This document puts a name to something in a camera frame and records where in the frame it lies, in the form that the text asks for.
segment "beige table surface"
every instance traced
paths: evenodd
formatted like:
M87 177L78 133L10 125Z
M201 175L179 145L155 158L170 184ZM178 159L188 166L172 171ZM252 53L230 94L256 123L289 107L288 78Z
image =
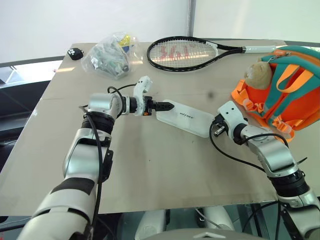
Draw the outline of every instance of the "beige table surface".
M274 40L230 40L219 43L284 45ZM93 43L75 44L85 53ZM230 100L230 92L248 66L261 54L234 54L193 72L167 72L154 68L144 56L143 64L120 80L87 74L80 61L64 58L60 70L45 90L0 174L0 215L29 216L49 191L63 180L62 163L83 114L79 105L90 94L108 86L136 83L148 75L153 85L148 95L157 101L170 99L216 113ZM132 88L122 90L131 95ZM307 183L320 195L319 123L296 133L289 144ZM226 152L259 165L245 146L225 134L217 144ZM110 178L103 184L99 211L130 212L154 209L229 205L275 200L273 186L263 172L234 162L217 152L208 138L167 125L152 116L121 116L113 132L114 150Z

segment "small black object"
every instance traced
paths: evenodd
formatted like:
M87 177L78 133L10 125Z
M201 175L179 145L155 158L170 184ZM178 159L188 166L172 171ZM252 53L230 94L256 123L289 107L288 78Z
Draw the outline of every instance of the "small black object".
M70 48L67 53L72 60L79 60L84 56L84 51L77 47Z

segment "teddy bear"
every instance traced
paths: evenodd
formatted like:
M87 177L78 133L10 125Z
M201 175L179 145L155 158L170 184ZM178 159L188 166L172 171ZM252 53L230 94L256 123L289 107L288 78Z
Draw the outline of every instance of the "teddy bear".
M267 89L271 83L272 70L268 62L258 61L244 73L245 83L254 89Z

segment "black cable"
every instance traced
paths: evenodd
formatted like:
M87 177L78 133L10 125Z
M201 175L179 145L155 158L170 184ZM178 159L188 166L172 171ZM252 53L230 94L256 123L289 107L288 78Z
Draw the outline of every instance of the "black cable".
M117 88L118 90L121 90L121 89L125 89L125 88L127 88L127 87L133 87L133 86L135 86L136 84L128 84L128 85L124 85L124 86L122 86L122 87L119 87L119 88Z
M113 240L118 240L117 235L114 233L114 231L111 230L111 228L98 217L98 221L111 233Z
M22 229L24 226L25 226L25 224L3 227L3 228L0 228L0 233L14 230L14 229Z
M246 220L246 222L245 222L245 224L244 224L244 226L243 226L243 228L242 228L242 232L244 232L244 231L246 230L246 227L247 227L248 223L249 223L250 220L254 217L254 215L257 214L258 211L260 211L260 210L262 210L262 209L264 209L264 208L266 208L266 207L269 207L269 206L271 206L271 205L274 205L274 204L276 204L276 203L278 203L278 202L277 202L277 201L269 202L268 204L263 205L263 206L257 208L254 212L252 212L252 214L251 214L251 215L249 216L249 218Z
M113 93L113 92L110 92L110 89L114 90L114 93L116 92L116 93L119 95L119 97L120 97L120 99L121 99L121 102L122 102L121 110L120 110L119 114L116 116L116 118L118 118L118 117L124 112L124 110L125 110L126 101L125 101L125 98L122 96L122 94L120 93L120 91L119 91L117 88L115 88L114 86L109 86L109 87L107 88L107 92L108 92L109 94L110 94L110 93Z
M239 163L247 164L247 165L249 165L249 166L251 166L251 167L254 167L254 168L256 168L256 169L259 169L259 170L262 171L262 172L265 172L265 170L264 170L262 167L260 167L260 166L257 166L257 165L255 165L255 164L253 164L253 163L251 163L251 162L247 162L247 161L241 160L241 159L239 159L239 158L236 158L236 157L234 157L234 156L231 156L231 155L225 153L224 151L222 151L222 150L215 144L214 139L213 139L213 137L212 137L212 128L213 128L213 126L214 126L214 123L212 122L211 125L210 125L209 137L210 137L210 141L211 141L212 145L215 147L215 149L218 150L218 152L220 152L221 154L225 155L226 157L228 157L228 158L230 158L230 159L232 159L232 160L235 160L235 161L237 161L237 162L239 162Z
M97 182L97 193L96 193L96 201L95 201L95 206L94 206L94 212L93 212L93 219L92 219L92 226L93 229L96 226L97 223L97 217L98 217L98 213L99 213L99 206L100 206L100 199L101 199L101 191L102 191L102 174L103 174L103 158L102 158L102 148L101 148L101 142L99 139L99 134L97 131L97 128L95 126L94 121L92 120L90 114L88 113L88 111L83 107L83 106L79 106L79 108L84 112L84 114L86 115L91 128L93 130L94 133L94 137L96 140L96 146L98 148L98 158L99 158L99 175L98 175L98 182Z
M298 165L299 165L299 164L302 164L305 160L307 160L307 158L308 158L308 157L305 157L304 159L298 161L297 164L298 164Z
M280 204L280 201L278 201L278 216L276 220L275 237L274 237L275 240L279 239L280 218L281 218L281 204Z
M275 136L275 137L280 138L283 141L284 145L286 145L286 147L289 148L287 140L283 136L281 136L280 134L276 134L276 133L264 133L264 134L257 134L254 136L250 136L250 137L247 137L246 139L244 139L243 141L241 141L240 145L248 142L250 139L255 139L255 138L259 138L259 137L267 137L267 136Z

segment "plastic bag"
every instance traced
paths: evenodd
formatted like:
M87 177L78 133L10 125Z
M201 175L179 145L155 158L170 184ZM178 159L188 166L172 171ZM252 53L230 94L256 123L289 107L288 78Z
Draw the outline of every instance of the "plastic bag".
M81 59L81 65L87 73L95 72L117 80L134 71L142 59L137 38L126 32L116 32L91 48Z

